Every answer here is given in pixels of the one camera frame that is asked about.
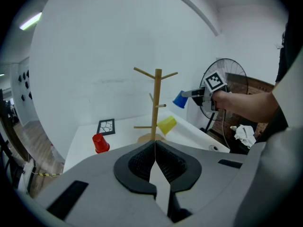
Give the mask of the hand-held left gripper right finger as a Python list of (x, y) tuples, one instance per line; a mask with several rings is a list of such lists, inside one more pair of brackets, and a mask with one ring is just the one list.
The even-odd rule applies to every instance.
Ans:
[(155, 159), (169, 183), (157, 227), (232, 227), (241, 199), (232, 193), (246, 156), (156, 141)]

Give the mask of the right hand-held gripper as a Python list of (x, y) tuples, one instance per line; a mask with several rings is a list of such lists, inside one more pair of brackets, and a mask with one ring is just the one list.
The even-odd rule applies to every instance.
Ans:
[(197, 106), (202, 106), (206, 112), (217, 112), (213, 93), (221, 90), (228, 92), (228, 86), (218, 71), (211, 72), (202, 80), (202, 88), (182, 92), (182, 97), (192, 98)]

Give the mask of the person's right hand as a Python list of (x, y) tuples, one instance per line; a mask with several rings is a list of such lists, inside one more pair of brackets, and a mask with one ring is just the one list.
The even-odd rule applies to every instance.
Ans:
[(230, 107), (231, 93), (217, 90), (212, 95), (212, 100), (215, 102), (215, 108), (218, 110), (227, 110)]

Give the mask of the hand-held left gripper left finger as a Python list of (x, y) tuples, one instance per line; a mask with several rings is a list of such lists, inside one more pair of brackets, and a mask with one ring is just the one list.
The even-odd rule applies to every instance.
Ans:
[(77, 227), (172, 225), (152, 195), (130, 192), (114, 175), (115, 162), (140, 146), (141, 143), (135, 143), (82, 160), (43, 189), (36, 202), (48, 209), (74, 181), (80, 181), (88, 186), (64, 219), (67, 224)]

